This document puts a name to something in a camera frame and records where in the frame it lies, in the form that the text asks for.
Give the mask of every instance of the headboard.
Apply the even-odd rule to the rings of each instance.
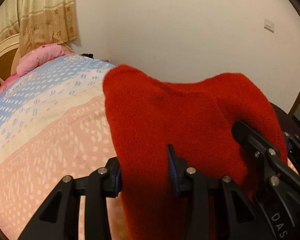
[[[61,45],[63,49],[73,52],[66,44]],[[16,73],[17,65],[21,58],[19,48],[19,34],[12,35],[0,42],[0,78],[6,80],[10,75]]]

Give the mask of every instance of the red sweater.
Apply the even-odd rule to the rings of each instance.
[[[271,104],[242,74],[173,84],[121,65],[105,76],[103,91],[133,240],[182,239],[186,204],[174,197],[169,185],[167,144],[205,175],[231,176],[249,197],[257,191],[255,165],[232,137],[234,122],[243,120],[256,128],[287,162]]]

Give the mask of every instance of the wall switch plate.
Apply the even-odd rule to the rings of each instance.
[[[274,33],[274,23],[265,18],[265,29]]]

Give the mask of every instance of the curtain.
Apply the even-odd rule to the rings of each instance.
[[[0,6],[0,41],[19,33],[22,0],[5,0]]]
[[[74,0],[22,0],[21,56],[48,43],[65,43],[78,37]]]

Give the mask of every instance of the bedspread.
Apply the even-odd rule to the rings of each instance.
[[[87,176],[116,155],[101,86],[111,67],[59,57],[0,94],[0,228],[10,240],[64,175]],[[120,198],[107,201],[113,239],[129,239]]]

